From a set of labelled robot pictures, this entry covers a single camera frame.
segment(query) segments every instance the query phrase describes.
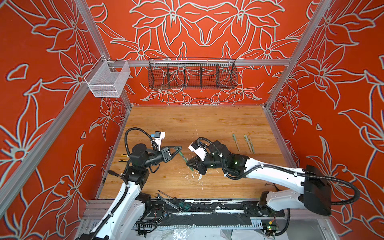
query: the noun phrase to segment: wooden tabletop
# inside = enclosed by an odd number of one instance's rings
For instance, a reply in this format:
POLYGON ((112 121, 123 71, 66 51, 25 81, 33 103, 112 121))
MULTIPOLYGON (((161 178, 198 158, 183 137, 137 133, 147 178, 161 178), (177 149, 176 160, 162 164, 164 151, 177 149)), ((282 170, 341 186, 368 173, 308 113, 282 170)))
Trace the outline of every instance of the wooden tabletop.
MULTIPOLYGON (((189 144, 198 137, 205 137, 211 141, 219 140, 232 153, 286 166, 264 112, 259 106, 135 106, 124 131, 131 127, 142 128, 149 134, 164 131, 166 135, 161 145, 182 146, 182 153, 187 159, 195 155, 188 149, 189 144), (237 137, 240 151, 232 139, 233 133, 237 137), (251 137, 255 154, 250 152, 244 139, 245 134, 251 137)), ((147 136, 140 131, 131 131, 128 134, 129 149, 138 143, 151 147, 147 136)), ((121 157, 122 153, 126 153, 124 135, 110 168, 118 173, 123 172, 126 166, 118 160, 128 159, 121 157)), ((108 175, 100 198, 115 198, 121 183, 119 178, 108 175)), ((259 198, 265 190, 275 191, 273 186, 265 186, 265 183, 266 181, 258 179, 228 179, 223 176, 221 168, 208 169, 205 175, 200 175, 197 170, 192 172, 182 157, 177 155, 170 162, 161 163, 156 173, 150 173, 142 192, 151 194, 152 197, 155 197, 159 189, 178 198, 259 198)))

